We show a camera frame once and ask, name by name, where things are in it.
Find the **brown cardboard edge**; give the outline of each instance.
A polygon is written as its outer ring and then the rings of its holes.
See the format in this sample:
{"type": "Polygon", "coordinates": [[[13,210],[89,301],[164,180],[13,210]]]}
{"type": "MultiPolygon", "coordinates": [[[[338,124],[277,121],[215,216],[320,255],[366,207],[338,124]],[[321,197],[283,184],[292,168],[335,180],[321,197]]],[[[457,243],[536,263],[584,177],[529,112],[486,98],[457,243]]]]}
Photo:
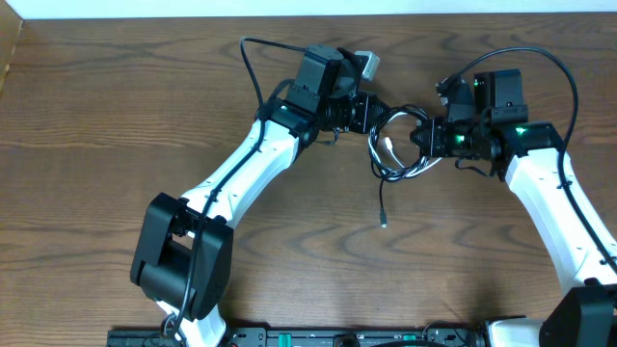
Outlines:
{"type": "Polygon", "coordinates": [[[23,19],[7,4],[0,0],[0,96],[11,66],[23,19]]]}

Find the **wooden table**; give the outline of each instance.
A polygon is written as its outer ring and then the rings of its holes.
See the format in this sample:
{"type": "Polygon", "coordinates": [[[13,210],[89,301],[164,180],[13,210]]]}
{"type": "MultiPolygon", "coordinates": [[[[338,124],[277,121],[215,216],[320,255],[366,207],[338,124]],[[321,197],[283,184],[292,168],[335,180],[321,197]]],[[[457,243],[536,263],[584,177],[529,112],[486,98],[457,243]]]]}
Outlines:
{"type": "MultiPolygon", "coordinates": [[[[238,39],[372,50],[390,105],[444,108],[434,85],[481,55],[539,45],[572,70],[580,114],[570,153],[617,230],[617,15],[482,14],[27,21],[0,99],[0,334],[14,345],[101,345],[109,329],[156,326],[163,312],[128,278],[146,206],[178,197],[242,142],[256,100],[238,39]]],[[[248,50],[264,93],[293,77],[294,52],[248,50]]],[[[519,67],[532,120],[563,134],[563,75],[530,53],[519,67]]],[[[393,131],[399,152],[417,156],[393,131]]],[[[230,321],[410,327],[501,314],[546,317],[560,300],[549,255],[504,183],[443,161],[389,185],[365,137],[313,145],[275,179],[236,230],[230,321]]]]}

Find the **white backdrop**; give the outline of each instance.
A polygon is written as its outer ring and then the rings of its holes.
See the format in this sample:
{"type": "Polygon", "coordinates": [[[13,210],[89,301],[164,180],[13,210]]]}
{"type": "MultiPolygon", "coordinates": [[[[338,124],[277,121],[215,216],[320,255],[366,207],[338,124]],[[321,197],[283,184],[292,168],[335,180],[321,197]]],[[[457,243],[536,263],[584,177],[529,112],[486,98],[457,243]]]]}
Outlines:
{"type": "Polygon", "coordinates": [[[7,2],[24,19],[617,12],[617,0],[7,0],[7,2]]]}

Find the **green component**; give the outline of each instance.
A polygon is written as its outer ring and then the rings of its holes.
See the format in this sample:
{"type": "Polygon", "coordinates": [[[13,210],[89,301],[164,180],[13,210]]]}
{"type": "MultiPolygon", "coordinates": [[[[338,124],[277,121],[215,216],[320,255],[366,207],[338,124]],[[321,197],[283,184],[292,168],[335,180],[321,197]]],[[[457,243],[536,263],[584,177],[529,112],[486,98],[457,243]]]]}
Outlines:
{"type": "Polygon", "coordinates": [[[416,336],[414,334],[403,335],[403,341],[416,341],[416,336]]]}
{"type": "Polygon", "coordinates": [[[291,334],[279,334],[279,347],[291,347],[291,334]]]}

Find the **wood grain surface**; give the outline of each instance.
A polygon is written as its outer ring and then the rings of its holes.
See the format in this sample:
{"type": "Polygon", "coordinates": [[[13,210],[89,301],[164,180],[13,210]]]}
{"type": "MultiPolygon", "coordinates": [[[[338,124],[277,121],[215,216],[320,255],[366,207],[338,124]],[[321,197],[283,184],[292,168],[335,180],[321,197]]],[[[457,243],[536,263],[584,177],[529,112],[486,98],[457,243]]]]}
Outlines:
{"type": "MultiPolygon", "coordinates": [[[[401,15],[27,21],[0,99],[0,335],[10,345],[102,345],[109,329],[163,312],[128,271],[145,209],[180,196],[242,142],[255,91],[238,40],[321,42],[381,57],[367,86],[390,105],[444,113],[435,83],[489,50],[539,45],[572,70],[580,113],[570,153],[604,223],[617,230],[617,14],[401,15]]],[[[251,45],[264,93],[293,77],[294,52],[251,45]]],[[[563,134],[565,78],[528,53],[532,120],[563,134]]],[[[411,126],[389,131],[417,156],[411,126]]],[[[323,134],[324,139],[331,136],[323,134]]],[[[273,327],[411,327],[501,314],[546,317],[560,300],[528,214],[496,178],[444,160],[385,188],[365,137],[313,145],[236,230],[224,317],[273,327]]]]}

